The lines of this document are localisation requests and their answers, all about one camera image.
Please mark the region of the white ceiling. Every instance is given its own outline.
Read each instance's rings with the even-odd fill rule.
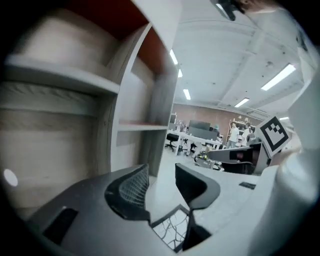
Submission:
[[[238,12],[232,22],[210,0],[183,0],[182,5],[173,43],[183,73],[175,102],[241,113],[286,113],[303,87],[297,28],[290,16],[276,11],[248,18]],[[261,90],[288,63],[297,70],[268,91]],[[191,100],[183,89],[189,90]],[[245,97],[248,103],[233,107]]]

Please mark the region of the table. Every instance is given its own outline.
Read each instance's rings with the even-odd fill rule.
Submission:
[[[219,147],[222,144],[222,142],[217,141],[217,140],[195,137],[195,136],[186,134],[185,132],[182,132],[182,131],[168,130],[167,134],[174,134],[174,135],[179,136],[178,144],[176,146],[175,153],[174,153],[176,156],[178,155],[179,146],[182,146],[182,140],[184,140],[184,139],[188,139],[193,142],[200,142],[201,144],[209,143],[209,144],[215,145],[217,147]]]

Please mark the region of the floor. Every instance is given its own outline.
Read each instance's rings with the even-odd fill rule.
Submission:
[[[162,218],[176,206],[188,205],[175,184],[175,163],[181,163],[203,175],[216,180],[220,184],[219,197],[206,209],[194,212],[195,221],[214,234],[245,207],[245,203],[253,190],[239,186],[241,182],[257,184],[259,176],[234,174],[215,171],[194,165],[194,161],[185,153],[175,156],[171,149],[163,150],[159,174],[146,194],[146,209],[151,214],[151,222]]]

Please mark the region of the shelf board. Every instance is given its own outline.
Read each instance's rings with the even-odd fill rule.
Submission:
[[[123,122],[119,123],[119,132],[139,132],[139,131],[159,131],[167,130],[168,126],[157,125],[152,123],[136,123],[136,122]]]
[[[93,95],[118,94],[120,86],[96,74],[22,55],[10,55],[4,62],[4,79],[40,84]]]

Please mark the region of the brown wall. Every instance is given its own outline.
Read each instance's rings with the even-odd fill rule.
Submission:
[[[261,122],[260,120],[254,119],[243,114],[237,114],[229,111],[223,111],[201,106],[191,106],[182,104],[174,104],[172,113],[177,114],[177,120],[183,120],[187,124],[189,124],[190,120],[198,120],[211,123],[212,127],[215,124],[218,124],[220,133],[223,135],[223,142],[225,142],[226,140],[230,120],[235,119],[236,121],[244,122],[245,118],[248,117],[249,122],[253,126],[258,125]]]

